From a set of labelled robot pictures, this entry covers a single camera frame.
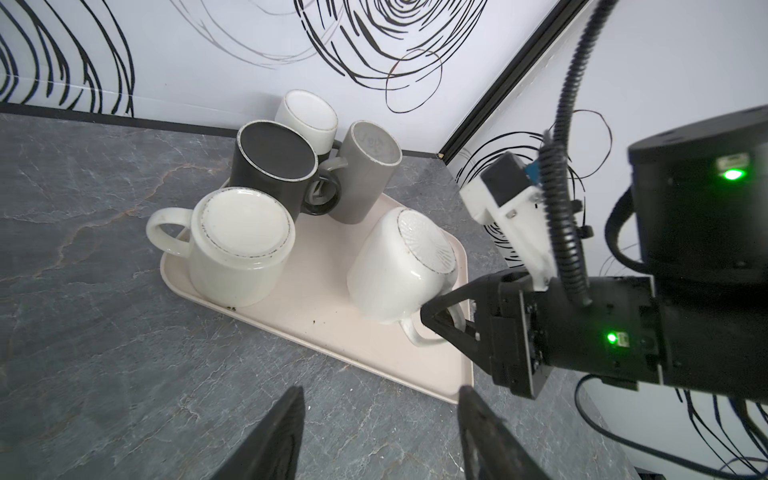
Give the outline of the black mug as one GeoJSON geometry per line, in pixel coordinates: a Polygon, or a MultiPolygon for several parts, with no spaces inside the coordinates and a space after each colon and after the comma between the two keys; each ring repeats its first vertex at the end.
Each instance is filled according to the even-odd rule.
{"type": "Polygon", "coordinates": [[[293,219],[300,214],[326,215],[342,197],[337,175],[320,167],[307,140],[267,120],[249,122],[238,130],[229,185],[274,197],[293,219]]]}

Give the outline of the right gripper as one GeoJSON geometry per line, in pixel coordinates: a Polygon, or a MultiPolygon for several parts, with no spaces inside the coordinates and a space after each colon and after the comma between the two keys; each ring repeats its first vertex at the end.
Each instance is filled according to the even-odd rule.
{"type": "Polygon", "coordinates": [[[664,347],[650,279],[594,277],[589,296],[581,307],[558,280],[536,291],[525,272],[497,272],[428,301],[420,318],[518,396],[535,398],[552,367],[625,388],[661,383],[664,347]]]}

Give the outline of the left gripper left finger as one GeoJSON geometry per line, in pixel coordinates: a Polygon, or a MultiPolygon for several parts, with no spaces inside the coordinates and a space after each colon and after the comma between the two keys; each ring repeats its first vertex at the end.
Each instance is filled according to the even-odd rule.
{"type": "Polygon", "coordinates": [[[304,420],[304,389],[292,386],[211,479],[294,479],[304,420]]]}

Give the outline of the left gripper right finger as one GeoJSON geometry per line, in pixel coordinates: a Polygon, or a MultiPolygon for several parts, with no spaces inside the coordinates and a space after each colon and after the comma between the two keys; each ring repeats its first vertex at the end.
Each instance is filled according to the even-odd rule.
{"type": "Polygon", "coordinates": [[[467,480],[548,480],[481,396],[469,385],[459,390],[459,438],[467,480]]]}

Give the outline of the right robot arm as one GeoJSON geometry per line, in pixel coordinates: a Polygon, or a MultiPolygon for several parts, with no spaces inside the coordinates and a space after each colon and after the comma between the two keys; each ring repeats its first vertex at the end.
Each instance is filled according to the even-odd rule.
{"type": "Polygon", "coordinates": [[[505,152],[461,189],[521,260],[428,301],[420,321],[496,385],[535,398],[553,368],[633,390],[727,398],[767,448],[750,406],[767,404],[767,110],[755,107],[632,144],[632,182],[605,224],[626,276],[591,277],[576,223],[568,143],[577,93],[614,3],[575,49],[535,161],[505,152]]]}

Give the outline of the white ribbed mug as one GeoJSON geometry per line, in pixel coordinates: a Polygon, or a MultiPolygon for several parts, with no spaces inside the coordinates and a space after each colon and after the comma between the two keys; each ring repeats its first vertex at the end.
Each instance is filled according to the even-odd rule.
{"type": "Polygon", "coordinates": [[[444,231],[424,214],[398,207],[374,226],[347,273],[347,289],[361,318],[398,324],[417,347],[444,344],[418,333],[412,316],[450,292],[458,261],[444,231]]]}

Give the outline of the white mug with handle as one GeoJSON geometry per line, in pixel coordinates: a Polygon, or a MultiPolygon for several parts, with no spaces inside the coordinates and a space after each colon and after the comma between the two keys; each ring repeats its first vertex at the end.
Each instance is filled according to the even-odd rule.
{"type": "Polygon", "coordinates": [[[193,209],[163,208],[146,225],[159,250],[188,261],[195,290],[208,301],[241,308],[266,298],[278,283],[296,240],[295,222],[272,196],[226,187],[193,209]]]}

